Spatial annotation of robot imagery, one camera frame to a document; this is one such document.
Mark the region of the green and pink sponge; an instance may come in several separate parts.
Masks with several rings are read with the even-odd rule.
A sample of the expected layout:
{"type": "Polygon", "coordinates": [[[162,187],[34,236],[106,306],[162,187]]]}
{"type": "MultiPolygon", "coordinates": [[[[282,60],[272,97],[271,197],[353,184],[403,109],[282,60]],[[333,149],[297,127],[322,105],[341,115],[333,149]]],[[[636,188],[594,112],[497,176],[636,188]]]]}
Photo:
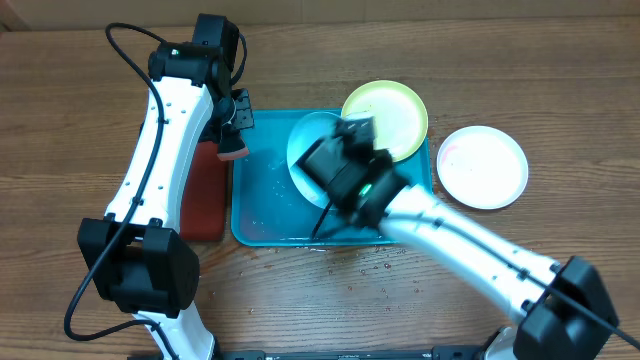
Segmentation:
{"type": "Polygon", "coordinates": [[[217,156],[221,161],[233,161],[249,154],[239,132],[223,134],[218,143],[217,156]]]}

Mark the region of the green plate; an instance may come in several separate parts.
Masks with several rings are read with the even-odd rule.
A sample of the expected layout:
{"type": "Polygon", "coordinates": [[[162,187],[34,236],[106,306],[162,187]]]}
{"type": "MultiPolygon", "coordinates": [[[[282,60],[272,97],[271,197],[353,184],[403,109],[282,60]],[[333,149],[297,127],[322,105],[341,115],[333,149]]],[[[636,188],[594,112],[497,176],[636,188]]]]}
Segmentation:
{"type": "Polygon", "coordinates": [[[360,113],[374,118],[374,147],[388,150],[395,162],[412,156],[426,138],[426,106],[402,83],[376,80],[358,87],[347,97],[341,116],[360,113]]]}

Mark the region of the light blue plate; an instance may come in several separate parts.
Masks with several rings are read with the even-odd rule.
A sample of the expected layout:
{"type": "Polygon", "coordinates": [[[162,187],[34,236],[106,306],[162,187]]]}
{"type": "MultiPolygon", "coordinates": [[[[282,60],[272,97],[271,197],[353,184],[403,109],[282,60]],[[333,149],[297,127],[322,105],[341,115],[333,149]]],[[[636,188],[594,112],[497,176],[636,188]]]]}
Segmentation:
{"type": "Polygon", "coordinates": [[[288,138],[286,161],[299,193],[311,204],[324,208],[329,198],[297,165],[302,155],[317,141],[332,135],[341,117],[335,112],[316,111],[304,115],[296,122],[288,138]]]}

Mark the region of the white plate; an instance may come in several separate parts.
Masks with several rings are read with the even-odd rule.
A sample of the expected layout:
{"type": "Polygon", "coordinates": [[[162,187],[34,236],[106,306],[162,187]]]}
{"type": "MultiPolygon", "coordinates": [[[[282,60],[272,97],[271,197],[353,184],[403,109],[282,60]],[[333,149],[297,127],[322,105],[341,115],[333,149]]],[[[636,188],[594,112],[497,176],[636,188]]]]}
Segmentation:
{"type": "Polygon", "coordinates": [[[468,126],[449,135],[438,150],[436,170],[450,196],[481,210],[509,206],[523,194],[529,179],[521,146],[488,126],[468,126]]]}

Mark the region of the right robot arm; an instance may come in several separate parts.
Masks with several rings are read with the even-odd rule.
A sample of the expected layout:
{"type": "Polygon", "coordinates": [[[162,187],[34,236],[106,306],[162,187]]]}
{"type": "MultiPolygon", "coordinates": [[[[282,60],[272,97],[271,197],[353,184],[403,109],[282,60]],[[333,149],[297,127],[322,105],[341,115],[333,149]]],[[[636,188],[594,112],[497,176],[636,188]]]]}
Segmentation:
{"type": "Polygon", "coordinates": [[[621,333],[595,267],[560,264],[521,248],[457,213],[399,174],[374,147],[371,118],[333,117],[296,128],[287,146],[293,176],[326,193],[348,226],[420,247],[489,298],[512,324],[478,359],[594,359],[621,333]]]}

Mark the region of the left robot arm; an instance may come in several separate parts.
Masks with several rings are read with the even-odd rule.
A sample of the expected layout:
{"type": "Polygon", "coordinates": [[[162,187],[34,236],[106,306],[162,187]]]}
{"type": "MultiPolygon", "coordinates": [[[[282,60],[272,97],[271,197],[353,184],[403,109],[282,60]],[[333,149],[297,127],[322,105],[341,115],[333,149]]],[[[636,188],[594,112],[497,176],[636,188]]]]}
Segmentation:
{"type": "Polygon", "coordinates": [[[104,216],[78,230],[83,285],[145,327],[163,359],[220,357],[194,301],[200,265],[180,215],[198,144],[216,144],[224,161],[249,152],[241,133],[254,118],[239,86],[246,58],[245,37],[220,15],[200,14],[188,42],[159,41],[139,70],[148,106],[123,183],[104,216]]]}

